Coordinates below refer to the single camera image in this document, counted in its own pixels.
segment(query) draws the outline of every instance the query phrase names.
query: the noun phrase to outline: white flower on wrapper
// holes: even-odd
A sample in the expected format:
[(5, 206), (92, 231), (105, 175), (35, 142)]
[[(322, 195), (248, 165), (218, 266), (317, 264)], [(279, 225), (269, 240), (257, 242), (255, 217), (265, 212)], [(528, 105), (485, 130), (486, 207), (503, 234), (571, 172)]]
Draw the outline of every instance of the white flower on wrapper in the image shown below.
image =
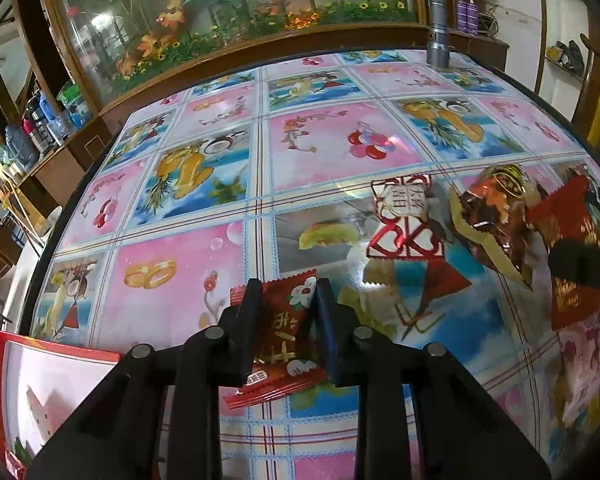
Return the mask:
[(299, 359), (294, 359), (293, 361), (289, 361), (289, 364), (286, 366), (286, 373), (292, 377), (295, 377), (296, 375), (304, 374), (305, 372), (313, 370), (317, 367), (318, 365), (313, 361), (302, 362)]
[(289, 296), (289, 305), (295, 310), (302, 307), (309, 308), (311, 300), (314, 298), (315, 282), (315, 276), (309, 276), (302, 285), (295, 286)]

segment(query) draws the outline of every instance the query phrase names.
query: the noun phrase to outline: silver cylinder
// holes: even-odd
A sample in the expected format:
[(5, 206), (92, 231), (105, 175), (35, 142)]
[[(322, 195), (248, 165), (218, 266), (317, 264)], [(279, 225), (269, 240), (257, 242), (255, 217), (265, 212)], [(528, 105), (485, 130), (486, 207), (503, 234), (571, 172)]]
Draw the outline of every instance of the silver cylinder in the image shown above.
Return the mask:
[(446, 33), (446, 0), (429, 0), (430, 39), (427, 64), (434, 70), (449, 66), (449, 40)]

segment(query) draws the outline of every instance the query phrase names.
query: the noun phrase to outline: red flower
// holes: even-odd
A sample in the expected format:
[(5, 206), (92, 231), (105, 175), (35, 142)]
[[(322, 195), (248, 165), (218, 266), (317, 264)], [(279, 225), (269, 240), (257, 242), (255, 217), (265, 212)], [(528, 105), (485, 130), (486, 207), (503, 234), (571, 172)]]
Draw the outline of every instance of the red flower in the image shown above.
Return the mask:
[(78, 14), (80, 14), (80, 9), (79, 9), (77, 6), (72, 6), (72, 7), (69, 7), (69, 8), (66, 10), (66, 15), (67, 15), (69, 18), (75, 18), (75, 17), (76, 17)]

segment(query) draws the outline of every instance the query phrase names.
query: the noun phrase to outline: black object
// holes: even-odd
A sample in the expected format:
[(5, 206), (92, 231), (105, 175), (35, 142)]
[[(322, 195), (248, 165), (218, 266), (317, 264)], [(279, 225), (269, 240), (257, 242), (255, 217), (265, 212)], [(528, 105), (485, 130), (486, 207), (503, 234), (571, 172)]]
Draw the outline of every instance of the black object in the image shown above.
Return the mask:
[[(164, 389), (174, 384), (168, 480), (219, 480), (218, 386), (251, 373), (262, 284), (218, 326), (161, 351), (135, 346), (40, 450), (27, 480), (148, 480), (157, 461)], [(324, 367), (336, 386), (360, 386), (356, 480), (411, 479), (403, 384), (409, 384), (420, 465), (427, 480), (550, 480), (517, 426), (439, 343), (423, 350), (361, 326), (318, 280), (312, 317)]]
[(558, 240), (549, 252), (552, 276), (600, 289), (600, 247), (570, 238)]

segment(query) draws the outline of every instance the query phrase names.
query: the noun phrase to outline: glass window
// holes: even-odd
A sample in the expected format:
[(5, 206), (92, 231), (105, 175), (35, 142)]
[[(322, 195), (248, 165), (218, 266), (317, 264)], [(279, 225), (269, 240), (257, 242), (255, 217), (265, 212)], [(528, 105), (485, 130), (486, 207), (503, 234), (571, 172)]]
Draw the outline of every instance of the glass window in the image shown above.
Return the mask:
[(330, 23), (415, 21), (413, 0), (55, 0), (103, 103), (244, 40)]

